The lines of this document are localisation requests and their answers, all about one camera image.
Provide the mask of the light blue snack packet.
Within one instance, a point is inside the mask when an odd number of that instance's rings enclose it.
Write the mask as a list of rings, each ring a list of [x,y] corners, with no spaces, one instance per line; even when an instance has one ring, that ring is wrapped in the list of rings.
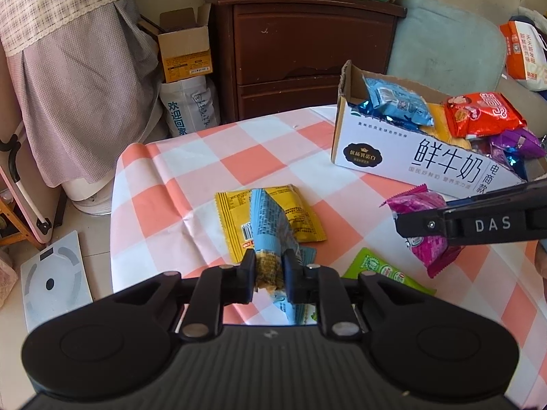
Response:
[[[417,127],[432,127],[434,119],[425,99],[397,83],[384,79],[363,79],[368,98],[361,104],[366,114],[383,116]]]
[[[250,228],[256,256],[255,288],[265,290],[273,304],[285,313],[290,325],[304,325],[312,307],[291,304],[285,293],[282,256],[293,250],[301,265],[314,262],[316,250],[302,247],[293,235],[288,217],[266,189],[253,189],[250,194]]]

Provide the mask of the purple snack bag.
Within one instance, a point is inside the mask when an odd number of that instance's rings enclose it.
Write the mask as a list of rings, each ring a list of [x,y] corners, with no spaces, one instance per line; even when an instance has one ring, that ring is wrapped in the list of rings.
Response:
[[[528,129],[507,129],[506,131],[491,136],[490,143],[493,148],[517,151],[526,160],[544,158],[546,151],[538,137]]]

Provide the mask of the magenta snack packet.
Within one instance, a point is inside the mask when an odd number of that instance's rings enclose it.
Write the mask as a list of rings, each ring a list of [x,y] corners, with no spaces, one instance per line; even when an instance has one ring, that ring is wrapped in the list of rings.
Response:
[[[423,263],[426,274],[435,278],[462,252],[461,245],[451,245],[441,232],[438,218],[424,213],[436,212],[447,205],[444,198],[430,191],[426,184],[396,194],[384,202],[394,218],[397,233],[411,252]]]

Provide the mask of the orange red snack bag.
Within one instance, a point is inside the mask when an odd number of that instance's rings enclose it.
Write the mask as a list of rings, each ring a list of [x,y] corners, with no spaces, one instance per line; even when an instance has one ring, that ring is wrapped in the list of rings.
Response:
[[[526,128],[526,120],[501,93],[457,95],[443,107],[449,130],[457,138],[489,137]]]

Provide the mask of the large yellow snack bag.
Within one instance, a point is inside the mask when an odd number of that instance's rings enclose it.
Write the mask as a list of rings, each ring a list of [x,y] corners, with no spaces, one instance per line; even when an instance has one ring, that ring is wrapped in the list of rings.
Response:
[[[443,105],[428,103],[429,113],[434,121],[433,126],[420,126],[420,131],[428,134],[448,145],[458,146],[465,150],[471,150],[471,143],[464,138],[453,137],[445,116]]]

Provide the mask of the dark blue foil snack bag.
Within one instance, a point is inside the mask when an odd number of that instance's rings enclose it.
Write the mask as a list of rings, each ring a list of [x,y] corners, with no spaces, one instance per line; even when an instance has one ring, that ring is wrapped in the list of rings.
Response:
[[[360,104],[350,104],[350,106],[351,106],[351,113],[353,114],[381,120],[386,123],[389,123],[390,125],[396,126],[398,128],[406,129],[407,131],[410,131],[410,132],[421,131],[418,125],[410,122],[409,120],[394,118],[394,117],[382,114],[377,110],[374,110],[372,107],[372,104],[368,101],[364,101]]]

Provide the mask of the green snack packet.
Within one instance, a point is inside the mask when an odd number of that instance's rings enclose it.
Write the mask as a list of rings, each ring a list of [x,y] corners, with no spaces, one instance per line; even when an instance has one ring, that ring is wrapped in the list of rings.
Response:
[[[365,271],[371,271],[375,274],[380,274],[392,281],[401,283],[407,287],[411,287],[417,291],[434,296],[437,292],[435,289],[427,288],[413,278],[407,276],[401,270],[397,269],[391,263],[385,261],[370,249],[363,247],[357,256],[354,257],[351,264],[342,275],[342,278],[357,279],[360,274]]]

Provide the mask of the pink checkered tablecloth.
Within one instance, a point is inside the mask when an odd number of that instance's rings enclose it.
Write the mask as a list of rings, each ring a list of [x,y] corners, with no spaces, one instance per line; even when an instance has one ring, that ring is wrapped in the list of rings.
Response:
[[[129,146],[113,188],[114,290],[163,271],[196,277],[230,263],[215,194],[292,184],[325,230],[316,246],[319,264],[344,272],[369,248],[439,298],[502,323],[520,347],[509,397],[523,407],[544,406],[546,303],[535,244],[467,247],[430,278],[385,205],[406,185],[332,164],[335,116],[332,106],[305,108]]]

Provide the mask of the white milk cardboard box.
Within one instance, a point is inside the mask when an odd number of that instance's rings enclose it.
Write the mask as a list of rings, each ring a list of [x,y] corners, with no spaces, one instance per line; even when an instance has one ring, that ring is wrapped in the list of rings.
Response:
[[[360,114],[356,106],[368,95],[366,78],[396,83],[430,102],[446,98],[420,83],[363,71],[347,61],[338,85],[333,164],[412,185],[426,184],[457,199],[525,184],[508,167],[483,154]]]

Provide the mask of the white printed plastic bag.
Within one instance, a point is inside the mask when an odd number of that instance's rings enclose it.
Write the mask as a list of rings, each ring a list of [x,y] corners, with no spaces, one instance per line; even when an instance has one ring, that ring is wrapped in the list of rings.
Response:
[[[200,132],[221,124],[212,82],[205,76],[163,83],[159,98],[173,137]]]

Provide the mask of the pink folding table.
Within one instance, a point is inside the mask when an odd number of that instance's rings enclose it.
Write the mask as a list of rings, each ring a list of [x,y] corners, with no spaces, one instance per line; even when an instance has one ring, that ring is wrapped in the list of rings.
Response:
[[[1,54],[1,187],[12,194],[31,243],[46,246],[61,191],[46,186],[36,165],[5,54]]]

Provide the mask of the wooden rack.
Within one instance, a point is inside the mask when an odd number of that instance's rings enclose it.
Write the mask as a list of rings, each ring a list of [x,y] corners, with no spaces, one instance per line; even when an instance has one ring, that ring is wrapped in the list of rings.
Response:
[[[30,227],[22,215],[21,209],[8,192],[1,193],[1,246],[28,242],[39,249],[40,243],[34,237]]]

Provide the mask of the translucent plastic bag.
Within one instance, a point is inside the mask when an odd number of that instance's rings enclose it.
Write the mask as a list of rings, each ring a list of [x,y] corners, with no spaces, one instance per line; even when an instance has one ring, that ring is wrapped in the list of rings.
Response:
[[[18,281],[18,274],[14,269],[11,257],[3,250],[0,251],[0,307],[3,307],[9,294]]]

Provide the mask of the dark wooden cabinet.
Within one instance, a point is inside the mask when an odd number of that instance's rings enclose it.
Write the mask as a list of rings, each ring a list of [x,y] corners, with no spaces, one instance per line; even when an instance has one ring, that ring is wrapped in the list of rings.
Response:
[[[347,61],[388,70],[401,5],[370,0],[203,0],[224,123],[336,103]]]

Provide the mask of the small open cardboard box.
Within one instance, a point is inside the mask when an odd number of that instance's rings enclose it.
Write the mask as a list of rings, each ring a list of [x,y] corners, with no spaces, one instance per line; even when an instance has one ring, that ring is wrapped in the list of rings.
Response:
[[[159,24],[140,16],[139,28],[159,47],[166,83],[213,72],[208,27],[210,14],[211,5],[205,3],[198,8],[198,13],[193,8],[161,13]]]

